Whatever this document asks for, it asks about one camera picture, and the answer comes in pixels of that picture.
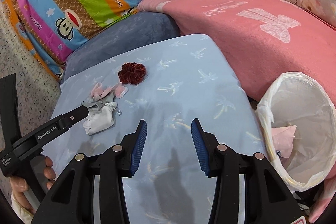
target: pink stripe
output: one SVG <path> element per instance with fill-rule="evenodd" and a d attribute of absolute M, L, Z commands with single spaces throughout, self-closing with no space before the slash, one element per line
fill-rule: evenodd
<path fill-rule="evenodd" d="M 44 22 L 27 0 L 18 0 L 18 4 L 30 27 L 36 32 L 47 47 L 51 49 L 51 51 L 61 60 L 61 62 L 65 62 L 67 57 L 73 51 L 64 44 L 57 34 L 53 32 L 53 30 Z"/>

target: trash bin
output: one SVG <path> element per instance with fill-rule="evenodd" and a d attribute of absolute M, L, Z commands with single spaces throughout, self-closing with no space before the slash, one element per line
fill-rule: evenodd
<path fill-rule="evenodd" d="M 323 87 L 300 72 L 281 74 L 257 106 L 268 159 L 294 191 L 321 183 L 336 160 L 335 106 Z M 282 164 L 272 140 L 272 128 L 296 125 L 293 151 Z"/>

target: human hand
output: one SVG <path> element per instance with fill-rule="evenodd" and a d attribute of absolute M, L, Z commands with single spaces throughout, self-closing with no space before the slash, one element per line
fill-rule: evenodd
<path fill-rule="evenodd" d="M 53 170 L 53 161 L 49 157 L 45 157 L 45 164 L 46 167 L 43 170 L 43 173 L 47 179 L 50 181 L 47 182 L 47 188 L 48 190 L 53 186 L 54 179 L 56 178 L 56 173 Z M 35 210 L 23 194 L 25 191 L 29 189 L 29 186 L 27 182 L 20 177 L 17 176 L 11 176 L 9 179 L 10 185 L 12 187 L 13 195 L 16 199 L 16 201 L 26 210 L 28 210 L 30 213 L 34 214 Z"/>

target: pink blanket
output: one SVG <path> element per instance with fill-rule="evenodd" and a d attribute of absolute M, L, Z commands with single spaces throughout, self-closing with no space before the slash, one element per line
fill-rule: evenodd
<path fill-rule="evenodd" d="M 319 82 L 336 103 L 336 31 L 283 0 L 143 0 L 139 10 L 175 19 L 182 35 L 209 35 L 247 95 L 260 100 L 288 71 Z"/>

